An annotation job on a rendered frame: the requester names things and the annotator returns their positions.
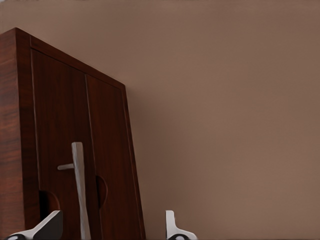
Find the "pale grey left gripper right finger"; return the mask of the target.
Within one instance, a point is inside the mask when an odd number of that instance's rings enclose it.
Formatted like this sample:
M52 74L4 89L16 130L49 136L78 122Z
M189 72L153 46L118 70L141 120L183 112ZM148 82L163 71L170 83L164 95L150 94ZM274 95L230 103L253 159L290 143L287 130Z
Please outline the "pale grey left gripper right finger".
M197 240L197 236L176 226L175 213L173 210L165 211L166 240Z

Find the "dark brown wooden cabinet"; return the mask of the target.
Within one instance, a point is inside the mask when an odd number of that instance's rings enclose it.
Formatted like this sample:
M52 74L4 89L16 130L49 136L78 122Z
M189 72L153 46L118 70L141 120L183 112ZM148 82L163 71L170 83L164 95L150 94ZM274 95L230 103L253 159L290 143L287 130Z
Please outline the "dark brown wooden cabinet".
M19 28L0 33L0 240L63 212L81 240L72 143L91 240L145 240L125 86Z

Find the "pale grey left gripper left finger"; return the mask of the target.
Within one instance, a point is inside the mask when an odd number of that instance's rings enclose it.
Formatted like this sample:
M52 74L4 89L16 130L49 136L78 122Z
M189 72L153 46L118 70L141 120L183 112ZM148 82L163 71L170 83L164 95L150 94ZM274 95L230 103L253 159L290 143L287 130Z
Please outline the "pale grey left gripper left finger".
M13 233L5 240L60 240L63 234L63 211L54 210L32 229Z

